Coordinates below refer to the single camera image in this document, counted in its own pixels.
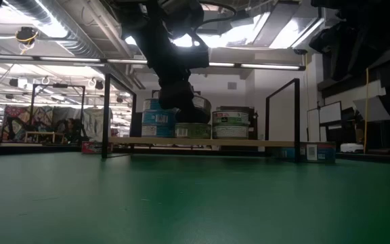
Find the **green table mat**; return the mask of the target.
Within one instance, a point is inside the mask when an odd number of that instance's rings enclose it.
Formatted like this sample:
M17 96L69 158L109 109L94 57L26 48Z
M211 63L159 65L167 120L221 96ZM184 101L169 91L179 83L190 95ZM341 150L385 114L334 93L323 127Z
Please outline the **green table mat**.
M390 164L0 156L0 244L390 244Z

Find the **small wooden bench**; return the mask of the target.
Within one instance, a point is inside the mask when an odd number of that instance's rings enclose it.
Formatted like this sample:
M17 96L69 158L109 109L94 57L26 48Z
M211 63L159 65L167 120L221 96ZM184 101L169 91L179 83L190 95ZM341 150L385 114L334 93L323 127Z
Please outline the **small wooden bench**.
M64 133L58 133L58 132L47 132L47 131L27 131L25 133L24 142L28 142L29 136L35 136L36 138L38 136L51 136L51 141L54 143L56 141L56 138L59 136L61 137L61 142L64 142Z

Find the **person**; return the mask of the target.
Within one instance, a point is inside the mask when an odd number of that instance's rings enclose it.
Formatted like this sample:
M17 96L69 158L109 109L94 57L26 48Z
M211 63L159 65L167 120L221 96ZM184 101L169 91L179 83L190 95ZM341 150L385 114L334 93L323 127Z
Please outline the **person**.
M80 119L62 119L56 123L55 129L58 133L63 133L63 144L81 144L86 140L86 132Z

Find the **white hanging sheet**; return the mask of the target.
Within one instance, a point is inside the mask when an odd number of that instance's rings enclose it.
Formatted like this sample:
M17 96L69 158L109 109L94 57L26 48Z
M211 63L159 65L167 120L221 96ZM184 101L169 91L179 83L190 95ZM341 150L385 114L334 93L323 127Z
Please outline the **white hanging sheet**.
M90 141L101 142L104 128L104 109L86 108L83 111L83 126Z

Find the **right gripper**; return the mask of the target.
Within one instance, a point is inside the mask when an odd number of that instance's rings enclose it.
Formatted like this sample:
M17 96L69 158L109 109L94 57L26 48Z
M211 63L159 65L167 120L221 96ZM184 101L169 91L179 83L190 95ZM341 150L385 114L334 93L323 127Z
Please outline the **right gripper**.
M311 38L309 46L330 58L330 78L340 81L347 75L357 75L364 68L357 61L355 46L363 29L361 22L342 21L325 28Z

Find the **gold-lidded striped label can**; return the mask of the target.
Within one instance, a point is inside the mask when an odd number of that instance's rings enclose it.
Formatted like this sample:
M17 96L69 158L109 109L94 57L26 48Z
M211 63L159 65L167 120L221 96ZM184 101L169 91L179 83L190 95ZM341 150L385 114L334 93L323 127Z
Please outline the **gold-lidded striped label can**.
M333 164L336 161L336 150L335 142L302 142L300 158L304 162Z

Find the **wooden shelf with black frame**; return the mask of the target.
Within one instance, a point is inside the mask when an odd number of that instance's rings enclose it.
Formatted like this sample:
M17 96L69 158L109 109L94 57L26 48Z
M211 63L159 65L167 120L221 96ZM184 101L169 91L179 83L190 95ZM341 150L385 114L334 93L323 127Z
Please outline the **wooden shelf with black frame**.
M108 143L117 143L117 144L185 144L185 145L209 145L209 146L257 146L257 147L291 147L294 146L295 156L294 162L298 163L300 161L300 145L301 145L301 134L300 134L300 79L294 78L280 89L272 93L270 96L266 97L266 103L268 100L276 95L278 92L287 88L290 85L294 85L294 141L271 141L268 139L268 121L265 119L265 139L264 140L227 140L227 139L187 139L187 138L119 138L119 137L109 137L107 129L110 128L108 122L108 109L110 108L110 80L116 79L114 75L105 74L105 88L104 88L104 133L102 136L102 152L101 157L103 159L108 158Z

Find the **colourful patchwork fabric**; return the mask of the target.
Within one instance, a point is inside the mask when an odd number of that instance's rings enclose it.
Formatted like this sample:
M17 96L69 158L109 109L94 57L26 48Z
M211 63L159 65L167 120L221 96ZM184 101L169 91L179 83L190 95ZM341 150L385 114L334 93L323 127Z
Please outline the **colourful patchwork fabric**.
M53 131L53 107L9 106L3 112L2 141L24 142L28 131Z

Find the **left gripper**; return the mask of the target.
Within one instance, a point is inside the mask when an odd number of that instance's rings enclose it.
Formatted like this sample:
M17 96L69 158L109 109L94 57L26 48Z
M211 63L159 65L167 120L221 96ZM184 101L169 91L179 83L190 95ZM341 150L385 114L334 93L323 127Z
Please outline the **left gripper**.
M178 123L209 123L211 114L194 106L190 70L209 66L209 47L196 34L204 11L199 0L120 0L120 22L147 58L149 65L176 64L160 76L159 104L177 108Z

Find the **white wall board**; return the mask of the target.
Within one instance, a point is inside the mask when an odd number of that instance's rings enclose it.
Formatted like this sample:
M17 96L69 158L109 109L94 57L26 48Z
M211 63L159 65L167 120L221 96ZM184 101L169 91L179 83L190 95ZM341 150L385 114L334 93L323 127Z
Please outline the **white wall board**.
M322 106L319 110L320 124L333 123L341 120L341 102Z
M309 142L320 141L320 118L317 108L307 111L307 137Z

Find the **silver ventilation duct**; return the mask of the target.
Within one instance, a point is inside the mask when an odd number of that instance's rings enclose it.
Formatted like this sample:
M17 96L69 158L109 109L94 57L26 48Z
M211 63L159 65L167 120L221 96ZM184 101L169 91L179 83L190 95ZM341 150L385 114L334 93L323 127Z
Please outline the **silver ventilation duct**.
M7 35L21 27L39 32L42 41L50 42L56 55L59 45L69 54L80 57L104 57L117 54L112 33L94 0L3 0L0 8L0 34Z

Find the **small white device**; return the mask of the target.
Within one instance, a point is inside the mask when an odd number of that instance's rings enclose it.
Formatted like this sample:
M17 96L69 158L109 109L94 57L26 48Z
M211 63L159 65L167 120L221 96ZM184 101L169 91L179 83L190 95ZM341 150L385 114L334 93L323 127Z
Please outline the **small white device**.
M363 153L364 145L357 143L344 143L340 145L341 153Z

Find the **grey angled panel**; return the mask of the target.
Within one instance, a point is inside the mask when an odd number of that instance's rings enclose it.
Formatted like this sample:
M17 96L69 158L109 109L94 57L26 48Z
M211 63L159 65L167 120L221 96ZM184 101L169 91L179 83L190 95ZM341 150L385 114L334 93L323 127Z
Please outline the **grey angled panel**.
M390 114L385 108L380 96L354 100L353 103L356 110L367 122L390 120Z

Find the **long ceiling light bar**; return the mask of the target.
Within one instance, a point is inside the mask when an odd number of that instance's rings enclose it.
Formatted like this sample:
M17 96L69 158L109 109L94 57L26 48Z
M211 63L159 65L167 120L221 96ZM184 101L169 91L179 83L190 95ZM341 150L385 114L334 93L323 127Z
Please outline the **long ceiling light bar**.
M249 63L233 63L233 62L210 62L209 66L218 67L218 68L244 68L244 69L259 69L259 70L303 71L306 69L306 66L299 66L299 65L249 64Z
M147 64L147 60L137 59L107 59L107 58L73 58L73 57L51 57L51 56L25 56L25 55L3 55L0 60L33 60L44 62L82 62L82 63L118 63L118 64Z

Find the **black aluminium table frame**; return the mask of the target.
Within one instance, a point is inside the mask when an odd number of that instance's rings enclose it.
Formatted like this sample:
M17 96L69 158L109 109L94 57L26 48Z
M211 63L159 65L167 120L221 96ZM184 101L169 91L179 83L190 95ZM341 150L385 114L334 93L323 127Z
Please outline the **black aluminium table frame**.
M79 146L0 146L0 155L21 155L39 153L80 153ZM269 152L255 151L214 151L214 150L182 150L182 149L157 149L157 148L117 148L111 155L142 154L142 155L196 155L196 156L218 156L218 157L272 157ZM340 159L351 161L365 161L370 163L390 164L390 155L369 155L342 153L336 154L336 162Z

